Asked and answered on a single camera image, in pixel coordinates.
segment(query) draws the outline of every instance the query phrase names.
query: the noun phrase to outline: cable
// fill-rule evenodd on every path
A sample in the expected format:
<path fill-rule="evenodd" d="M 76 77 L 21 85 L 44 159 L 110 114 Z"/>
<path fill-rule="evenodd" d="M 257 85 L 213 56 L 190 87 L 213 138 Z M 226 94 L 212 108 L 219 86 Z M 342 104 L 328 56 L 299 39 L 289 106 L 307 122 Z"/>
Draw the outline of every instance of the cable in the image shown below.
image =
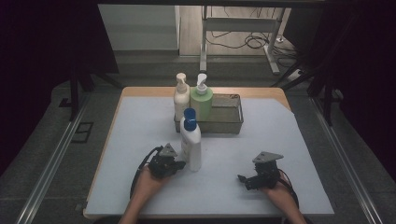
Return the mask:
<path fill-rule="evenodd" d="M 275 10 L 276 10 L 276 7 L 274 7 L 274 11 L 273 11 L 273 15 L 271 16 L 271 19 L 274 17 Z"/>
<path fill-rule="evenodd" d="M 280 48 L 278 48 L 277 46 L 274 46 L 273 54 L 274 55 L 286 56 L 286 57 L 289 57 L 289 58 L 292 58 L 292 59 L 295 59 L 295 58 L 298 57 L 297 54 L 289 54 L 289 53 L 282 52 L 280 50 Z"/>
<path fill-rule="evenodd" d="M 262 14 L 262 7 L 260 8 L 260 11 L 257 11 L 257 18 L 259 18 L 261 14 Z"/>
<path fill-rule="evenodd" d="M 256 10 L 257 10 L 257 7 L 254 8 L 254 10 L 250 13 L 250 16 L 249 16 L 249 17 L 251 17 L 251 15 L 253 15 L 253 13 L 254 13 Z"/>
<path fill-rule="evenodd" d="M 300 204 L 299 204 L 299 201 L 298 201 L 298 197 L 297 197 L 296 192 L 295 192 L 294 189 L 293 189 L 293 185 L 291 184 L 291 181 L 290 181 L 288 175 L 287 175 L 285 172 L 283 172 L 281 169 L 277 169 L 277 170 L 280 171 L 280 172 L 282 172 L 283 175 L 286 176 L 286 178 L 288 179 L 288 182 L 289 182 L 289 183 L 286 182 L 286 181 L 285 181 L 284 179 L 282 179 L 282 178 L 279 178 L 277 181 L 278 181 L 279 183 L 283 184 L 283 185 L 289 190 L 291 197 L 292 197 L 293 200 L 296 202 L 296 205 L 297 205 L 297 207 L 299 208 L 299 207 L 300 207 Z"/>
<path fill-rule="evenodd" d="M 221 34 L 221 35 L 213 35 L 213 31 L 211 31 L 210 33 L 212 34 L 212 36 L 213 36 L 214 38 L 218 38 L 218 37 L 221 37 L 221 36 L 224 36 L 224 35 L 230 34 L 230 33 L 232 33 L 232 31 L 229 31 L 229 32 L 223 33 L 223 34 Z"/>
<path fill-rule="evenodd" d="M 132 186 L 131 186 L 131 192 L 130 192 L 130 198 L 132 198 L 132 195 L 134 194 L 134 186 L 136 185 L 137 179 L 139 179 L 140 172 L 143 169 L 143 166 L 148 162 L 149 157 L 151 154 L 155 151 L 157 151 L 157 154 L 163 149 L 163 147 L 155 147 L 150 151 L 150 153 L 145 157 L 145 159 L 142 160 L 142 163 L 140 163 L 139 167 L 136 170 L 136 174 L 134 174 L 134 180 L 132 181 Z"/>
<path fill-rule="evenodd" d="M 225 10 L 225 7 L 224 7 L 224 12 L 225 12 L 225 14 L 226 14 L 228 17 L 230 17 L 230 15 L 228 15 L 227 11 Z"/>
<path fill-rule="evenodd" d="M 300 51 L 298 51 L 297 49 L 283 49 L 283 50 L 294 51 L 294 52 L 296 52 L 296 53 L 300 53 Z"/>
<path fill-rule="evenodd" d="M 250 43 L 250 41 L 252 41 L 252 40 L 254 40 L 254 41 L 256 41 L 257 43 L 259 43 L 259 46 L 258 46 L 258 47 L 253 47 L 253 46 L 251 46 L 249 43 Z M 268 40 L 267 40 L 266 38 L 263 38 L 263 37 L 257 36 L 257 35 L 253 35 L 253 33 L 250 33 L 250 35 L 248 35 L 248 36 L 245 38 L 245 43 L 247 43 L 247 45 L 248 45 L 251 49 L 260 49 L 260 48 L 264 47 L 265 44 L 268 44 L 269 42 L 268 42 Z"/>
<path fill-rule="evenodd" d="M 260 34 L 262 34 L 262 35 L 265 37 L 265 39 L 266 39 L 266 41 L 267 41 L 268 43 L 270 42 L 270 38 L 269 38 L 268 33 L 267 33 L 267 35 L 265 35 L 265 33 L 260 33 Z"/>
<path fill-rule="evenodd" d="M 247 43 L 245 43 L 244 45 L 241 45 L 241 46 L 238 46 L 238 47 L 232 47 L 232 46 L 227 46 L 227 45 L 223 45 L 223 44 L 213 43 L 213 42 L 210 42 L 208 39 L 206 39 L 206 41 L 209 44 L 211 44 L 211 45 L 218 45 L 218 46 L 222 46 L 222 47 L 227 48 L 227 49 L 240 49 L 240 48 L 242 48 L 242 47 L 247 45 Z"/>

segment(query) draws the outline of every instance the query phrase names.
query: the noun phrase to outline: wooden table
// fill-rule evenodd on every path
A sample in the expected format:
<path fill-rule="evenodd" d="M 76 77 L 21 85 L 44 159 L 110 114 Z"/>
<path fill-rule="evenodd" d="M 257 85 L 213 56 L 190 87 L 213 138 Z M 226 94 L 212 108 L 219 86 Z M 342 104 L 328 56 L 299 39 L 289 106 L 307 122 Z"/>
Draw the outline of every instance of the wooden table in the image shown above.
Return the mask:
<path fill-rule="evenodd" d="M 278 88 L 212 89 L 214 93 L 241 96 L 241 133 L 203 134 L 201 170 L 179 171 L 148 202 L 141 217 L 281 217 L 265 195 L 257 190 L 247 191 L 236 177 L 256 174 L 252 159 L 261 151 L 285 156 L 277 164 L 289 175 L 303 213 L 333 214 L 284 92 Z M 154 147 L 169 142 L 181 154 L 180 136 L 173 122 L 174 90 L 123 90 L 92 181 L 85 217 L 122 215 L 129 202 L 134 172 Z"/>

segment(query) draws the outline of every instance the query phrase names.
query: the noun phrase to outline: metal tray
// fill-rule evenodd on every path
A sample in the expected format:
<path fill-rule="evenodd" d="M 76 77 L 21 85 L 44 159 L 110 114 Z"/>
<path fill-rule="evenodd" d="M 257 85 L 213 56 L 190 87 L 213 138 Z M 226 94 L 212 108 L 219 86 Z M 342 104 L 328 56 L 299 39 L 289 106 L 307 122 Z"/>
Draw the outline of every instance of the metal tray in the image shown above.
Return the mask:
<path fill-rule="evenodd" d="M 201 133 L 239 133 L 244 117 L 238 94 L 213 94 L 212 109 L 206 121 L 198 121 Z M 180 121 L 175 121 L 180 132 Z"/>

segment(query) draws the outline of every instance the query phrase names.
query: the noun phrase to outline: soap bottle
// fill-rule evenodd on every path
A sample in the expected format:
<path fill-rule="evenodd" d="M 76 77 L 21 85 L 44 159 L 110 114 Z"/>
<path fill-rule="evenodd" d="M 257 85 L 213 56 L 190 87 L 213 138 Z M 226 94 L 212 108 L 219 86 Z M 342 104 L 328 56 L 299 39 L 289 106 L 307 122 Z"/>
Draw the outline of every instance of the soap bottle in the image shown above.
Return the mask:
<path fill-rule="evenodd" d="M 196 111 L 197 121 L 205 121 L 212 109 L 213 91 L 205 84 L 207 75 L 199 74 L 197 86 L 191 90 L 190 104 Z"/>
<path fill-rule="evenodd" d="M 183 118 L 183 112 L 190 107 L 190 86 L 186 83 L 186 75 L 179 73 L 176 75 L 177 86 L 174 94 L 175 121 Z"/>
<path fill-rule="evenodd" d="M 187 108 L 180 121 L 181 150 L 191 171 L 199 171 L 202 164 L 201 130 L 195 119 L 195 110 Z"/>

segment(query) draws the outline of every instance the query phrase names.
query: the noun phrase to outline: human arm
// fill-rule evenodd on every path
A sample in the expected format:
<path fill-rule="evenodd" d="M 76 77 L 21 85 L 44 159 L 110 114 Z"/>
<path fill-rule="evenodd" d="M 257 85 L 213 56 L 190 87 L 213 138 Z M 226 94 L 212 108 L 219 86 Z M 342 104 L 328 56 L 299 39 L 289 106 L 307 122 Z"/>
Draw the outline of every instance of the human arm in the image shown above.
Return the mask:
<path fill-rule="evenodd" d="M 289 183 L 282 173 L 280 175 L 283 180 Z M 291 197 L 289 190 L 283 184 L 277 182 L 273 189 L 261 188 L 260 191 L 264 192 L 270 201 L 285 214 L 291 224 L 306 224 L 303 214 Z"/>
<path fill-rule="evenodd" d="M 120 219 L 119 224 L 135 224 L 140 210 L 146 202 L 168 182 L 170 177 L 158 179 L 151 175 L 149 168 L 144 166 L 134 187 L 134 194 Z"/>

